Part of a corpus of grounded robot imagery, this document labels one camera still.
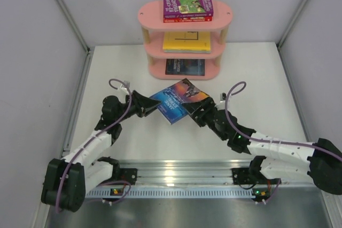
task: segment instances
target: yellow book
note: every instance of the yellow book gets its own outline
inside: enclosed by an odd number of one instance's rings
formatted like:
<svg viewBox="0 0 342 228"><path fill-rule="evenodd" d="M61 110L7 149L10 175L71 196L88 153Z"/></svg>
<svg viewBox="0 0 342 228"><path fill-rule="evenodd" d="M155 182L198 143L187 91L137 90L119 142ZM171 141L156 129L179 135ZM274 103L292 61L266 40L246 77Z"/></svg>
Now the yellow book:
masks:
<svg viewBox="0 0 342 228"><path fill-rule="evenodd" d="M210 32L165 32L166 53L210 53Z"/></svg>

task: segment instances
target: white table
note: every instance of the white table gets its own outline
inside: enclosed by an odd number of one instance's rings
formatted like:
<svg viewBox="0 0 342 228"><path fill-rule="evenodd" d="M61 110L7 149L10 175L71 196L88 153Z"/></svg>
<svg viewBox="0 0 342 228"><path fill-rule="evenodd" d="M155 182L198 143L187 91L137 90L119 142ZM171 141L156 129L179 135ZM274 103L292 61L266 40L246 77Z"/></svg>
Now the white table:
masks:
<svg viewBox="0 0 342 228"><path fill-rule="evenodd" d="M305 141L275 43L229 43L222 57L220 74L209 81L193 83L218 103L219 94L235 83L246 81L247 88L230 102L238 122L270 136ZM100 115L102 100L117 92L108 80L130 82L130 88L145 96L174 84L157 80L147 70L142 45L97 46L77 118L71 149L84 142ZM122 133L104 155L118 160L235 160L252 159L233 152L209 128L198 127L190 117L169 125L159 111L140 119L122 122Z"/></svg>

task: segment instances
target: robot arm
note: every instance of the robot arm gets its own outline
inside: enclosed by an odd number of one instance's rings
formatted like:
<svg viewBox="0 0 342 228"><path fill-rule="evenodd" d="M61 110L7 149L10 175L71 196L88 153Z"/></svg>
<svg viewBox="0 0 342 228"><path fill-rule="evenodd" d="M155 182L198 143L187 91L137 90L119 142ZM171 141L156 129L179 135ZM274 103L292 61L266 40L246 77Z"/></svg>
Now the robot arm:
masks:
<svg viewBox="0 0 342 228"><path fill-rule="evenodd" d="M239 176L238 174L243 174L236 184L266 184L270 179L273 179L275 184L277 178L299 179L302 182L313 182L328 193L342 194L342 163L320 151L324 149L342 157L342 153L332 142L320 138L317 143L282 144L279 139L239 125L237 118L228 112L233 125L245 135L274 141L274 143L258 142L240 135L228 122L222 105L217 105L211 97L182 106L200 127L208 126L221 140L228 141L227 146L233 151L256 156L249 168L233 170L235 178Z"/></svg>
<svg viewBox="0 0 342 228"><path fill-rule="evenodd" d="M102 157L104 150L111 147L119 138L122 127L116 124L108 127L123 116L128 108L128 99L123 104L116 96L108 96L103 100L102 115L90 137L72 153L63 159L53 159L46 170L41 201L55 205L61 177L72 161L59 196L59 207L72 212L77 211L86 194L103 181L119 180L120 165L117 160ZM146 117L157 109L160 101L147 98L133 91L131 105L122 120L133 115Z"/></svg>

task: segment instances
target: shelf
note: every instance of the shelf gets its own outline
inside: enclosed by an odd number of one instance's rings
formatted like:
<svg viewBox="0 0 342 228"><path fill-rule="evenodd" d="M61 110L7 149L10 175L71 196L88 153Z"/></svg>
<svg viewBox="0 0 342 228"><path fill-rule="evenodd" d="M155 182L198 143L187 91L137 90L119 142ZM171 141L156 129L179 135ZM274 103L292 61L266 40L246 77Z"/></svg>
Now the shelf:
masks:
<svg viewBox="0 0 342 228"><path fill-rule="evenodd" d="M211 53L165 53L162 49L164 40L164 32L152 32L150 33L151 42L144 44L145 50L148 55L157 59L213 59L220 56L226 44L220 44L220 34L217 32L211 33Z"/></svg>
<svg viewBox="0 0 342 228"><path fill-rule="evenodd" d="M231 8L221 1L213 1L212 21L163 23L163 2L153 1L145 4L138 12L138 19L145 29L156 31L213 31L226 28L233 17Z"/></svg>
<svg viewBox="0 0 342 228"><path fill-rule="evenodd" d="M149 71L155 78L163 80L182 80L188 78L189 80L211 80L216 77L220 71L220 67L214 65L214 59L205 60L204 76L189 76L189 75L166 75L166 59L153 59L154 64L149 65Z"/></svg>

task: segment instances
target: gray floor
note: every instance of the gray floor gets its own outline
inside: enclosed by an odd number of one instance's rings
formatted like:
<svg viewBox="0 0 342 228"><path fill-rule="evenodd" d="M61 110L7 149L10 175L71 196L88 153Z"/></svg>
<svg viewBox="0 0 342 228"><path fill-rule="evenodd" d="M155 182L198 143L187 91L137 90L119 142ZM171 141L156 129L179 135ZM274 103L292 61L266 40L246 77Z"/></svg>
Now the gray floor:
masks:
<svg viewBox="0 0 342 228"><path fill-rule="evenodd" d="M49 213L46 227L326 228L331 224L319 190L281 188L266 206L240 199L130 199L112 207L84 203L76 213Z"/></svg>

